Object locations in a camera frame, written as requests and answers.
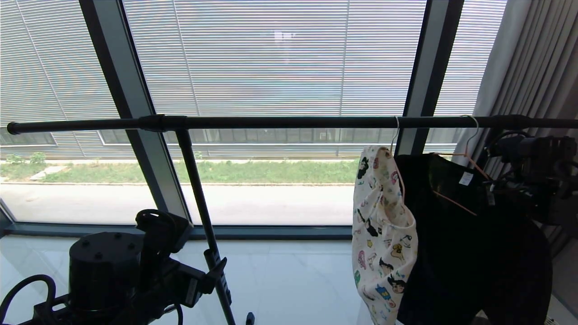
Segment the gray curtain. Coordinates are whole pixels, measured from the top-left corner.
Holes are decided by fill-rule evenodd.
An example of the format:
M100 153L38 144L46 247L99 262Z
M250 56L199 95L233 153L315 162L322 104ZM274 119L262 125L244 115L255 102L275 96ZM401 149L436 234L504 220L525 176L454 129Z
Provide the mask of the gray curtain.
M480 91L474 116L521 114L551 119L578 118L578 1L509 0ZM462 130L455 152L464 152L473 129ZM475 160L488 130L470 141ZM572 136L575 130L530 129L534 136ZM454 161L467 164L462 157ZM498 159L486 165L493 177L506 171ZM578 244L559 227L542 229L554 257L554 294L578 315Z

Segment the clothing rack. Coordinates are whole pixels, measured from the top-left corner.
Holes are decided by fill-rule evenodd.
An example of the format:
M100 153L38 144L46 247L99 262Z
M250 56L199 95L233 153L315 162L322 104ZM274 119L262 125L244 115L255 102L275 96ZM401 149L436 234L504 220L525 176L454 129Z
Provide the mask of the clothing rack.
M205 259L209 269L221 261L217 240L209 217L201 178L195 163L188 129L199 128L494 128L521 130L524 128L578 128L578 120L536 119L522 115L481 117L187 117L151 115L137 119L76 120L17 123L7 125L10 134L58 131L96 131L142 129L153 132L175 131L209 249ZM231 311L231 293L225 276L217 282L217 295L228 325L234 325ZM253 324L250 313L246 324Z

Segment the clothing tag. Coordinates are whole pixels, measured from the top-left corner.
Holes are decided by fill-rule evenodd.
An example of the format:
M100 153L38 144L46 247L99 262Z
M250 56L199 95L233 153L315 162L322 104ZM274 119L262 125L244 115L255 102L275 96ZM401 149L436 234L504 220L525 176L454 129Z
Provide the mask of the clothing tag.
M486 196L488 197L488 205L489 206L495 206L496 205L496 199L494 198L494 193L492 193L492 186L493 185L486 186Z
M464 172L464 174L462 175L462 179L460 179L460 184L468 186L469 183L472 181L472 178L473 178L472 173Z

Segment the black shirt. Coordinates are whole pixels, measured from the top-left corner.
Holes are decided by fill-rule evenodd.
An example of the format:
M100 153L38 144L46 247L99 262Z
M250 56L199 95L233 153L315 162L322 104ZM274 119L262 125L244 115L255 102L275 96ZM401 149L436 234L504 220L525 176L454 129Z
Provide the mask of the black shirt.
M540 229L506 197L488 204L486 179L475 170L435 154L402 155L396 162L419 242L398 320L469 324L483 309L493 325L543 324L552 264ZM462 180L464 173L471 180Z

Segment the cartoon print garment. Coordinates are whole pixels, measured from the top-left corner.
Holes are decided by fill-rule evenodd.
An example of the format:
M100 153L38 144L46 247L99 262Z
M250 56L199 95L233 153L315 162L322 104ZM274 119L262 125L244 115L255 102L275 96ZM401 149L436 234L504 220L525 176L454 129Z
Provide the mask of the cartoon print garment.
M400 183L391 152L366 147L353 194L352 258L355 286L375 325L395 324L417 257L416 221Z

